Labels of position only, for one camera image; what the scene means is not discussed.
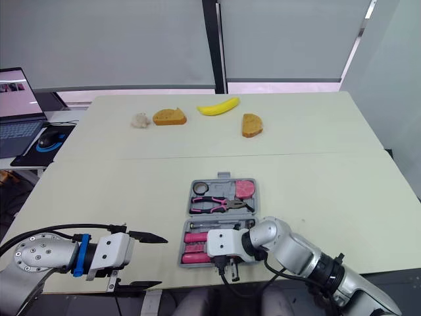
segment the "pink pliers handle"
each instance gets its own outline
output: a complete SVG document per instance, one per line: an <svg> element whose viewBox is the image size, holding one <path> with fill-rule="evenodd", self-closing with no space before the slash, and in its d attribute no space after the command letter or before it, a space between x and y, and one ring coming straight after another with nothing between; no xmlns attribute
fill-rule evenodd
<svg viewBox="0 0 421 316"><path fill-rule="evenodd" d="M191 208L190 213L192 214L200 214L200 213L225 213L228 208L228 199L224 197L215 197L215 196L201 196L201 197L192 197L191 204L194 203L201 203L201 202L213 202L218 203L219 206L213 207L212 209L195 209Z"/></svg>

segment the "pliers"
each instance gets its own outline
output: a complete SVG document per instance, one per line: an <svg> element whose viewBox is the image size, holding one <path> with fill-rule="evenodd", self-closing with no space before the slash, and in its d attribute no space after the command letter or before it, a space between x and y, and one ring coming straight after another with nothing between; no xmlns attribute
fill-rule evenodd
<svg viewBox="0 0 421 316"><path fill-rule="evenodd" d="M192 197L190 200L191 204L194 203L201 203L201 202L213 202L213 203L218 203L220 204L217 207L213 207L212 209L196 209L196 208L191 208L190 209L190 213L191 214L201 214L201 213L206 213L206 214L211 214L211 213L225 213L228 209L239 209L242 207L246 207L248 211L253 212L254 209L249 206L247 203L245 203L244 201L239 201L239 200L230 200L227 199L226 197L215 197L215 196L201 196L201 197Z"/></svg>

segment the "mouse pad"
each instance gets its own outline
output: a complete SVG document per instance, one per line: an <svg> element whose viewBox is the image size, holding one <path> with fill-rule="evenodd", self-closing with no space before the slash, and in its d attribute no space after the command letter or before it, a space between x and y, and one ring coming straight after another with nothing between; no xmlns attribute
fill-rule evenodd
<svg viewBox="0 0 421 316"><path fill-rule="evenodd" d="M12 161L11 166L48 166L53 162L55 154L59 151L73 128L74 126L50 126L46 128L42 135L46 132L58 132L59 141L47 148L40 148L38 142L33 143L25 155L17 156Z"/></svg>

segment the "computer mouse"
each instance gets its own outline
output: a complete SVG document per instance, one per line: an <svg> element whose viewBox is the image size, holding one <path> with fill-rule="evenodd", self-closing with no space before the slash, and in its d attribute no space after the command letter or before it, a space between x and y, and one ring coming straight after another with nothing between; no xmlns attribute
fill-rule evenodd
<svg viewBox="0 0 421 316"><path fill-rule="evenodd" d="M47 148L51 147L55 143L58 143L60 140L59 138L60 134L59 132L56 132L54 130L50 132L44 132L39 138L38 138L38 146L39 148Z"/></svg>

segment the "screwdriver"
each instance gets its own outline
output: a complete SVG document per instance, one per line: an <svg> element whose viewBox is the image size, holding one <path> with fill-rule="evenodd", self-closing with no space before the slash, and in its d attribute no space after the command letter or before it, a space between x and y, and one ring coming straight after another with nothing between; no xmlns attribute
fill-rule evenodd
<svg viewBox="0 0 421 316"><path fill-rule="evenodd" d="M232 221L232 222L226 222L224 221L222 224L195 224L195 223L190 223L190 229L194 229L194 228L212 228L212 227L221 227L222 225L225 224L236 224L238 223L238 221Z"/></svg>

